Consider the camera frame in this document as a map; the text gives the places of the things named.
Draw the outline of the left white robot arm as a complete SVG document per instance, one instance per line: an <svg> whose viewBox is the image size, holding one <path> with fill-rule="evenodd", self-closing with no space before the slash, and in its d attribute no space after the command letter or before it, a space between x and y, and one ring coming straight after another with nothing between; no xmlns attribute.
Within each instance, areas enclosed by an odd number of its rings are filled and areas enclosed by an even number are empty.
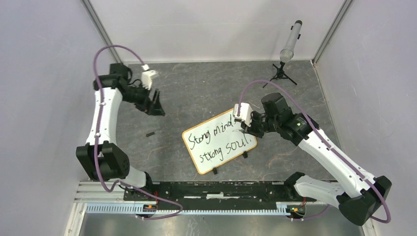
<svg viewBox="0 0 417 236"><path fill-rule="evenodd" d="M142 200L154 196L150 176L133 168L128 155L118 147L116 127L120 104L128 102L149 116L164 116L160 91L152 89L158 72L145 64L139 85L133 84L132 70L122 63L112 63L107 75L93 81L95 109L91 131L84 146L76 148L76 157L93 181L120 181L136 187Z"/></svg>

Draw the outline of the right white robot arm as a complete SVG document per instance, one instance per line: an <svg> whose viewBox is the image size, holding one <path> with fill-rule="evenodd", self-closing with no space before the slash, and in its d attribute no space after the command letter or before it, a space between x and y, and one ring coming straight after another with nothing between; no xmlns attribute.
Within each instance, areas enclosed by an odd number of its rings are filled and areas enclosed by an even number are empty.
<svg viewBox="0 0 417 236"><path fill-rule="evenodd" d="M233 109L235 121L242 132L262 138L277 133L318 161L335 182L314 179L295 172L284 184L284 195L291 201L300 197L312 198L333 206L351 223L362 226L379 207L387 207L387 195L392 187L386 176L376 177L349 158L337 147L309 116L293 113L285 98L278 92L261 100L263 113L248 103L237 103Z"/></svg>

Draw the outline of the yellow framed whiteboard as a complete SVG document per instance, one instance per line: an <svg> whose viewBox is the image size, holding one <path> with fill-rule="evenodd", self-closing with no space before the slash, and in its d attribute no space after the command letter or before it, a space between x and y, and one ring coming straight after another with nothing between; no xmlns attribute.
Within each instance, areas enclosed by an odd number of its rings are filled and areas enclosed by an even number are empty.
<svg viewBox="0 0 417 236"><path fill-rule="evenodd" d="M215 168L254 149L256 137L240 132L240 123L233 118L233 109L214 116L182 133L182 139L199 174Z"/></svg>

